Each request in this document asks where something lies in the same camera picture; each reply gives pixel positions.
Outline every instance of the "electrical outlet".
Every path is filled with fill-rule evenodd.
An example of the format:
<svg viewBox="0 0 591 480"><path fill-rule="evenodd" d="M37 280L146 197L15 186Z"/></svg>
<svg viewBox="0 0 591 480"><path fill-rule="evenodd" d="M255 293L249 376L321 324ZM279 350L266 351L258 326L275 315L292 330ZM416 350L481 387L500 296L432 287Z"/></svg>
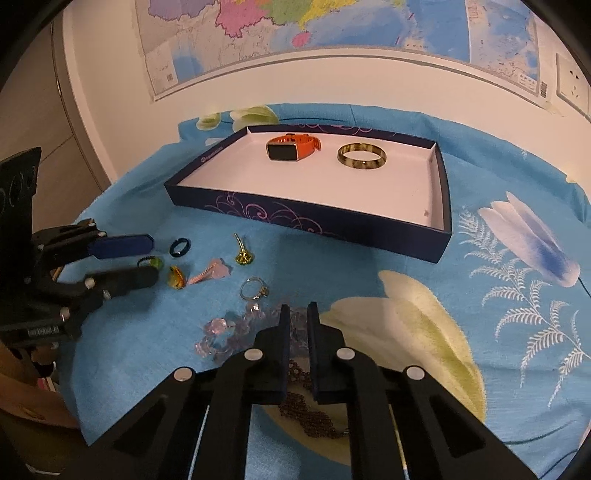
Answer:
<svg viewBox="0 0 591 480"><path fill-rule="evenodd" d="M589 84L579 66L556 54L558 70L557 94L579 112L589 114Z"/></svg>

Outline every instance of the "orange smartwatch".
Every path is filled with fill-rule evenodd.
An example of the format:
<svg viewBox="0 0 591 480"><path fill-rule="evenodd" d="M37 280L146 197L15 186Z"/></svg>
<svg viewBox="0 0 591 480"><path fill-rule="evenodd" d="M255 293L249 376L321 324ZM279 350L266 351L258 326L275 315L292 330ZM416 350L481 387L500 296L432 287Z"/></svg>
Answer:
<svg viewBox="0 0 591 480"><path fill-rule="evenodd" d="M271 160L298 161L320 150L320 140L308 134L286 134L267 142Z"/></svg>

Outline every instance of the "blue tablecloth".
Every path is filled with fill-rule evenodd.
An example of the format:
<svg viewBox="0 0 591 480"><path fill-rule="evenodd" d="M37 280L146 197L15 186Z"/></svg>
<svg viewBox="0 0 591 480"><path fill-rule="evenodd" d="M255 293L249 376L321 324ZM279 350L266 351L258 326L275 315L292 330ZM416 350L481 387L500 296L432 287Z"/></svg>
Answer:
<svg viewBox="0 0 591 480"><path fill-rule="evenodd" d="M196 155L243 125L338 124L401 132L439 142L449 177L454 234L434 265L390 252L249 219L175 207L163 183ZM67 404L89 443L175 368L213 368L195 354L202 326L240 314L239 286L264 278L267 305L315 300L381 363L424 365L545 479L579 446L591 418L590 206L581 188L505 141L421 113L352 105L271 105L179 125L166 145L109 188L81 218L110 235L149 233L172 264L178 237L193 247L178 265L200 272L236 255L233 233L256 260L232 275L182 291L166 286L107 302L89 316L59 368ZM61 281L136 258L68 266ZM358 318L365 312L363 323ZM249 479L346 479L349 468L287 434L255 408Z"/></svg>

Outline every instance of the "box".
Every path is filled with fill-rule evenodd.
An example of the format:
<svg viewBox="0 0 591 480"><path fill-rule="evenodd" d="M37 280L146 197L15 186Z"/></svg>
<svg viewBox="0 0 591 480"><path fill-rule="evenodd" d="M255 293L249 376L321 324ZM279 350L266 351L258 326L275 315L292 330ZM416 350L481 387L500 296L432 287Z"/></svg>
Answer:
<svg viewBox="0 0 591 480"><path fill-rule="evenodd" d="M266 144L308 133L322 149L300 161L273 161ZM337 150L368 142L385 165L358 170ZM368 155L352 152L348 156ZM331 236L437 262L452 235L449 187L436 142L336 125L246 127L195 158L165 183L175 205Z"/></svg>

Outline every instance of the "barcode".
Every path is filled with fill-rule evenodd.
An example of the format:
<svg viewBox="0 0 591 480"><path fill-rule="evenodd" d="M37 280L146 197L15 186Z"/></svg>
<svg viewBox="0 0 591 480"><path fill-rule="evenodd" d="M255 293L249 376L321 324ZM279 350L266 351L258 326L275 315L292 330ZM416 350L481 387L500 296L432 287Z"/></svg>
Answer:
<svg viewBox="0 0 591 480"><path fill-rule="evenodd" d="M27 329L29 338L51 335L52 333L60 333L60 328L52 325L49 327L38 327Z"/></svg>

